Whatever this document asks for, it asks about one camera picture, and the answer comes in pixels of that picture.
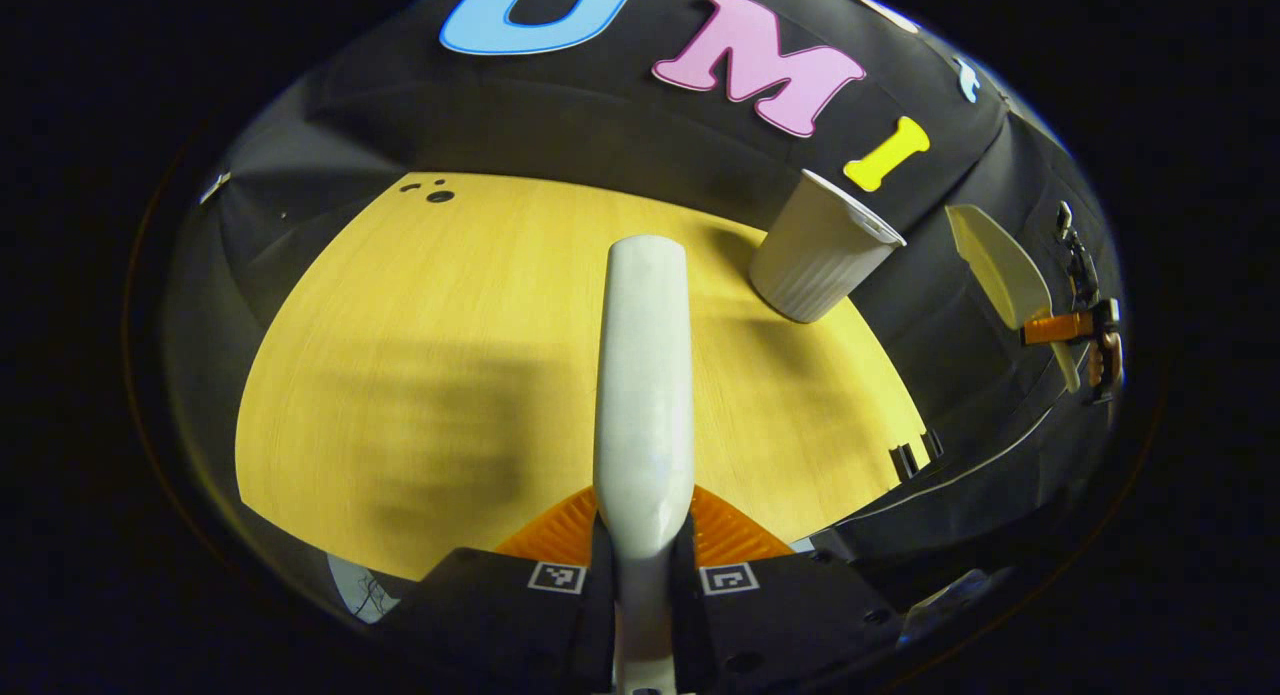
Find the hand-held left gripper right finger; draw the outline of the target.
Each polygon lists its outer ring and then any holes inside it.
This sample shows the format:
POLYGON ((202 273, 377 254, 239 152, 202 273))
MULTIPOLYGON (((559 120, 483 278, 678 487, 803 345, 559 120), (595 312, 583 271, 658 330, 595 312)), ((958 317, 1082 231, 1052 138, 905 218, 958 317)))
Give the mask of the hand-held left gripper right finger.
POLYGON ((695 486, 668 573, 681 692, 808 692, 859 680, 902 614, 847 561, 799 553, 695 486))

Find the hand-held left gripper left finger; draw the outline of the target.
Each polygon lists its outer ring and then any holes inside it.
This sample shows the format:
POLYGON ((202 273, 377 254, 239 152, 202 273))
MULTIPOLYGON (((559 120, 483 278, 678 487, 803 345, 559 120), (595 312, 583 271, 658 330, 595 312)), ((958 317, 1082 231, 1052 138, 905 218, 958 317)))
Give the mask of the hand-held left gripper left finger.
POLYGON ((451 552, 387 612, 385 639, 474 692, 609 692, 614 600, 614 549, 585 486, 493 552, 451 552))

